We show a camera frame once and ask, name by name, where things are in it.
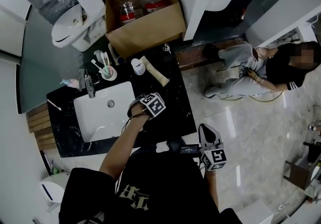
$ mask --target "drain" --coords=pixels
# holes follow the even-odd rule
[[[109,100],[109,101],[107,102],[107,106],[108,106],[109,108],[113,108],[113,107],[115,106],[115,101],[114,101],[114,100]]]

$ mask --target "toothbrush holder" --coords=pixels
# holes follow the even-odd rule
[[[108,80],[108,81],[114,81],[114,80],[116,79],[116,77],[117,77],[117,71],[116,71],[113,67],[111,67],[111,66],[109,66],[108,69],[109,69],[109,73],[111,73],[111,75],[106,75],[106,74],[104,73],[104,71],[101,71],[101,72],[100,72],[101,77],[102,77],[103,79],[105,79],[105,80]]]

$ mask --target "cardboard box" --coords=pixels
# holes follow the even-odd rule
[[[115,9],[116,1],[106,0],[106,37],[123,58],[177,39],[186,31],[178,0],[167,0],[171,5],[123,27]]]

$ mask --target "black marble countertop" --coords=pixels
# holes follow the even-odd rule
[[[134,57],[140,58],[143,55],[160,73],[170,80],[165,87],[162,87],[148,71],[142,76],[135,75],[130,59],[126,63],[115,67],[118,73],[115,81],[106,81],[100,78],[100,83],[95,85],[95,90],[98,91],[130,81],[135,97],[143,93],[158,92],[165,101],[167,108],[155,119],[144,125],[134,147],[155,144],[196,132],[190,102],[174,54],[164,52],[162,47],[158,46],[136,54]],[[98,70],[90,62],[84,64],[84,68],[96,73]],[[116,137],[113,137],[89,143],[83,141],[73,101],[86,94],[86,89],[79,91],[67,86],[47,94],[47,99],[62,109],[59,111],[48,104],[50,121],[61,157],[107,153],[117,140]]]

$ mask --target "black t-shirt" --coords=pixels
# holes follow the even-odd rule
[[[278,47],[278,52],[266,62],[267,80],[274,85],[286,83],[289,90],[303,85],[306,70],[289,66],[290,56],[295,53],[294,44],[285,44]]]
[[[197,164],[173,153],[131,156],[117,194],[109,175],[73,169],[59,213],[60,224],[193,219],[241,223],[232,209],[219,214]]]

